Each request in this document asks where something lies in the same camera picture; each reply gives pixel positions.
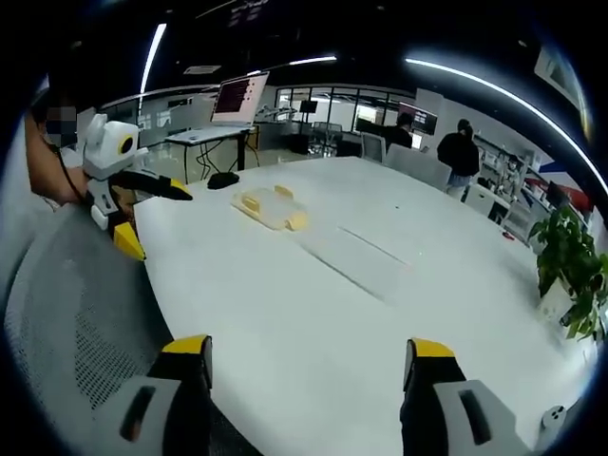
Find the desk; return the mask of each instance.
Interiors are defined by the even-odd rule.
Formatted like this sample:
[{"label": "desk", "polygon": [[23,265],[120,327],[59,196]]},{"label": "desk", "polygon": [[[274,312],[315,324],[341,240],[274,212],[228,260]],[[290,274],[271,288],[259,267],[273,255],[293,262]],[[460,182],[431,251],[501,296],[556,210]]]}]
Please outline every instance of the desk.
[{"label": "desk", "polygon": [[188,183],[188,147],[198,146],[202,153],[202,145],[211,141],[220,141],[228,139],[237,140],[237,170],[245,169],[245,140],[251,127],[249,126],[208,126],[196,130],[186,130],[166,137],[164,140],[167,143],[183,145],[183,173],[185,182]]},{"label": "desk", "polygon": [[[533,446],[542,413],[571,406],[580,352],[536,319],[536,259],[499,226],[408,176],[357,158],[250,169],[234,186],[189,186],[193,201],[135,206],[146,270],[174,337],[214,336],[212,396],[263,454],[401,454],[406,340],[441,341],[470,379],[517,416]],[[237,191],[286,185],[316,219],[409,264],[391,304],[308,254],[298,234],[230,205]]]}]

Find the potted plant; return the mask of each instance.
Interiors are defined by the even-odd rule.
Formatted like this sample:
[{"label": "potted plant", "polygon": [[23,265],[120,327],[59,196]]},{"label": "potted plant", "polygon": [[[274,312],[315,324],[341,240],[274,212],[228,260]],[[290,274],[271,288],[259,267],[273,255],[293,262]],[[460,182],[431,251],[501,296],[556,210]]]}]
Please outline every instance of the potted plant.
[{"label": "potted plant", "polygon": [[541,299],[550,290],[549,295],[555,295],[555,287],[563,287],[570,299],[569,309],[560,316],[566,337],[592,335],[608,298],[608,256],[596,255],[593,238],[580,228],[570,206],[535,223],[530,231],[530,237],[534,236],[544,244],[537,258]]}]

